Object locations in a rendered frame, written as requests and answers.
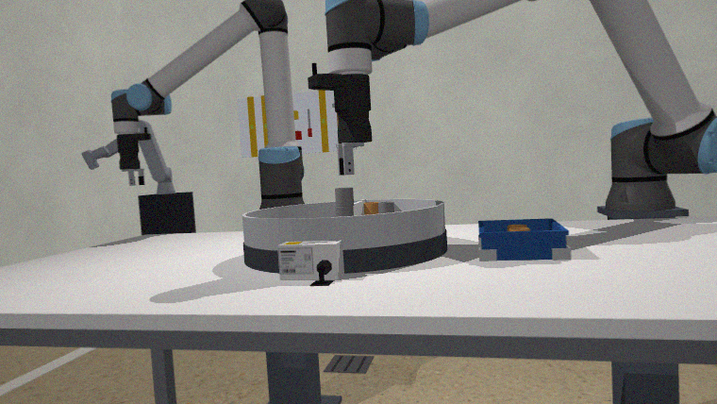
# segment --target black box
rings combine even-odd
[[[140,195],[142,235],[195,233],[192,193]]]

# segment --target white table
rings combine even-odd
[[[439,259],[327,287],[247,268],[241,232],[85,248],[0,268],[0,345],[150,348],[157,403],[173,349],[267,352],[272,404],[340,402],[324,352],[609,361],[615,403],[676,403],[677,364],[717,362],[717,220],[561,223],[570,261],[479,261],[455,225]]]

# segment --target yellow stripe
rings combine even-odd
[[[269,128],[266,126],[266,103],[261,96],[261,121],[264,123],[264,147],[269,145]]]
[[[319,115],[321,115],[321,151],[328,153],[328,121],[326,120],[325,90],[319,90]]]
[[[257,118],[254,115],[254,97],[246,97],[246,113],[249,115],[249,144],[251,144],[252,157],[257,153]]]

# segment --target white floor line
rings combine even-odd
[[[74,361],[75,359],[81,357],[82,355],[89,353],[91,351],[94,351],[94,348],[79,348],[76,349],[69,354],[55,359],[52,362],[49,362],[48,364],[44,366],[40,366],[37,369],[33,370],[32,372],[25,373],[24,375],[13,379],[3,385],[0,385],[0,396],[5,395],[18,387],[29,383],[30,381],[39,378],[40,376],[44,375],[45,373],[48,373],[52,370],[55,370],[62,366],[65,363],[69,363]]]

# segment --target table leg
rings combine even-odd
[[[677,363],[612,363],[613,404],[679,404]]]
[[[269,404],[340,404],[341,396],[322,396],[319,354],[266,353]]]
[[[176,404],[175,361],[172,349],[152,349],[155,404]]]

